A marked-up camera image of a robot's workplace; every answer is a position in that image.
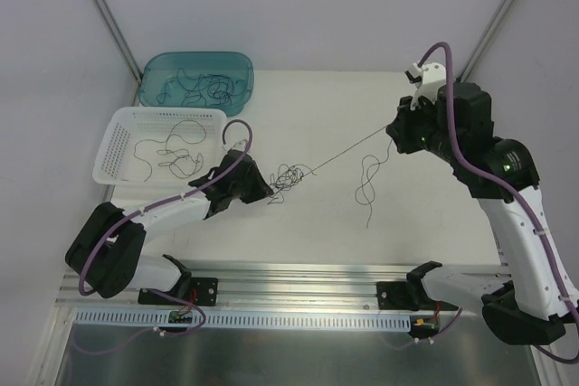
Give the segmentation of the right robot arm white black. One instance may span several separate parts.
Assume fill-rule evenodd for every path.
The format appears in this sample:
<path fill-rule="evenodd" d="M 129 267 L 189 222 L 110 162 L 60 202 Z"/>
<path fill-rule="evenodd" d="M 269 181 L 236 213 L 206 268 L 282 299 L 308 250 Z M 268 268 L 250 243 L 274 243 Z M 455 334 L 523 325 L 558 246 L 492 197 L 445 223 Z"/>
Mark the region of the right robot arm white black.
<path fill-rule="evenodd" d="M 501 266 L 465 268 L 429 261 L 408 272 L 405 291 L 390 304 L 419 310 L 434 302 L 482 315 L 490 331 L 511 345 L 548 345 L 565 335 L 578 307 L 578 290 L 562 266 L 548 234 L 539 176 L 528 149 L 515 139 L 495 136 L 490 95 L 473 83 L 454 87 L 455 131 L 460 150 L 478 170 L 510 189 L 467 170 L 453 154 L 447 123 L 446 87 L 434 100 L 403 97 L 386 128 L 401 154 L 427 151 L 451 166 L 486 214 Z"/>

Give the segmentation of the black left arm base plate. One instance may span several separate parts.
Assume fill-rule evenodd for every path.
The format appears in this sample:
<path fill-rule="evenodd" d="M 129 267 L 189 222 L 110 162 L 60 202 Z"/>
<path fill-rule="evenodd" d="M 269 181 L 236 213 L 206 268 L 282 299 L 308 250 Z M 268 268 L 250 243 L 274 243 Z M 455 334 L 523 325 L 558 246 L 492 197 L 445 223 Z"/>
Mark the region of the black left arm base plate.
<path fill-rule="evenodd" d="M 196 306 L 215 306 L 218 294 L 218 278 L 180 278 L 176 286 L 166 292 L 173 298 L 188 301 Z M 150 290 L 141 289 L 138 293 L 138 304 L 143 306 L 169 306 L 179 305 Z"/>

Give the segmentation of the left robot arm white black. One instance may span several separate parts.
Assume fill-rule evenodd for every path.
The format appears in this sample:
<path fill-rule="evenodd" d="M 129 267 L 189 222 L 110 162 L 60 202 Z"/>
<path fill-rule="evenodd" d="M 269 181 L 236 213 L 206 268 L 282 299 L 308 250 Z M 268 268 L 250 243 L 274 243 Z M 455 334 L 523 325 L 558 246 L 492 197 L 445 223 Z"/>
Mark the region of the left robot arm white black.
<path fill-rule="evenodd" d="M 134 288 L 144 304 L 190 300 L 195 288 L 191 271 L 170 255 L 143 254 L 144 246 L 188 223 L 226 211 L 234 200 L 250 204 L 273 194 L 255 161 L 236 150 L 229 151 L 219 165 L 189 186 L 186 193 L 133 212 L 112 202 L 103 202 L 93 210 L 64 257 L 80 277 L 82 295 L 113 298 Z"/>

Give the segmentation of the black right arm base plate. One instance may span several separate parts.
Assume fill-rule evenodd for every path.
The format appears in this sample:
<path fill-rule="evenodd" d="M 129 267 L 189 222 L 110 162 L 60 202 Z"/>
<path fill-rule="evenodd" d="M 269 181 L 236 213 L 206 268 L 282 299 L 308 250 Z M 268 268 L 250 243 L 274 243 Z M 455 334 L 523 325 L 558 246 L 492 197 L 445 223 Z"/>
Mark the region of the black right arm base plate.
<path fill-rule="evenodd" d="M 426 295 L 420 283 L 381 281 L 375 284 L 380 310 L 435 310 L 436 302 Z"/>

